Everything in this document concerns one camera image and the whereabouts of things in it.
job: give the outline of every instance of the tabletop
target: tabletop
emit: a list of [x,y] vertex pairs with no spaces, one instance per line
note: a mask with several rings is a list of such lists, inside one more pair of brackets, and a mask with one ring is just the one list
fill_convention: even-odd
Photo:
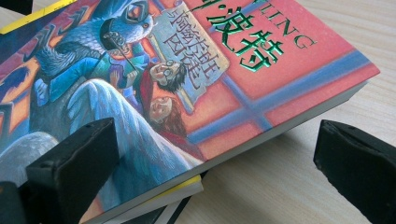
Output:
[[[177,223],[369,223],[313,163],[322,119],[396,146],[396,2],[297,0],[381,74],[348,102],[211,169]],[[34,1],[34,10],[54,0]],[[21,15],[0,8],[0,26]]]

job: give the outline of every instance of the dark hair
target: dark hair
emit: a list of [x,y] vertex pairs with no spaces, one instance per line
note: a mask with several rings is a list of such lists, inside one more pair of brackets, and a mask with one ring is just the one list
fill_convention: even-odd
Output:
[[160,82],[157,82],[157,85],[161,90],[175,93],[181,88],[181,85],[184,83],[187,74],[187,66],[184,63],[180,63],[180,67],[178,68],[177,73],[173,76],[172,79],[167,80],[168,82],[166,83],[166,85],[161,85]]
[[157,123],[156,121],[151,120],[150,125],[155,131],[166,131],[186,137],[187,131],[184,127],[183,119],[181,118],[180,104],[176,98],[171,97],[170,99],[172,100],[171,113],[163,119],[162,123]]

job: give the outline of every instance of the red book cover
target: red book cover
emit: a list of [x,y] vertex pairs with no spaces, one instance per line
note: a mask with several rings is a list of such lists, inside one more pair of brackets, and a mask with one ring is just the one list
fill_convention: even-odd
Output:
[[0,48],[0,180],[22,184],[27,164],[113,117],[120,165],[92,204],[100,222],[379,73],[293,0],[79,0],[0,35]]

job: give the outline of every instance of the book title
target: book title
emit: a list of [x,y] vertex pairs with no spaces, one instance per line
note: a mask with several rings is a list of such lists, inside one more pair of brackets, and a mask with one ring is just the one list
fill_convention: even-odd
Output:
[[[282,49],[283,42],[274,40],[270,31],[258,30],[249,32],[247,38],[243,38],[240,43],[243,45],[236,49],[229,44],[229,36],[246,30],[251,31],[254,27],[252,15],[245,15],[241,7],[236,10],[227,8],[225,4],[221,4],[222,0],[203,0],[203,4],[193,8],[191,11],[212,7],[218,5],[219,10],[225,15],[206,17],[206,19],[215,27],[217,32],[221,32],[222,44],[234,53],[241,60],[239,64],[249,71],[257,72],[264,67],[271,67],[272,64],[281,60],[285,53]],[[283,31],[283,36],[294,35],[293,43],[298,49],[308,49],[310,46],[317,44],[315,39],[308,35],[301,34],[300,31],[291,26],[291,21],[282,11],[278,10],[267,0],[253,0],[252,4],[264,3],[258,7],[261,15],[270,21],[277,29]]]

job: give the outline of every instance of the table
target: table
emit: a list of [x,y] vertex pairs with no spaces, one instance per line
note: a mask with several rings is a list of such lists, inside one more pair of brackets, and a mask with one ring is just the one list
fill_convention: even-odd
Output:
[[348,102],[211,169],[177,223],[370,223],[313,163],[322,119],[396,146],[396,2],[297,0],[381,70]]

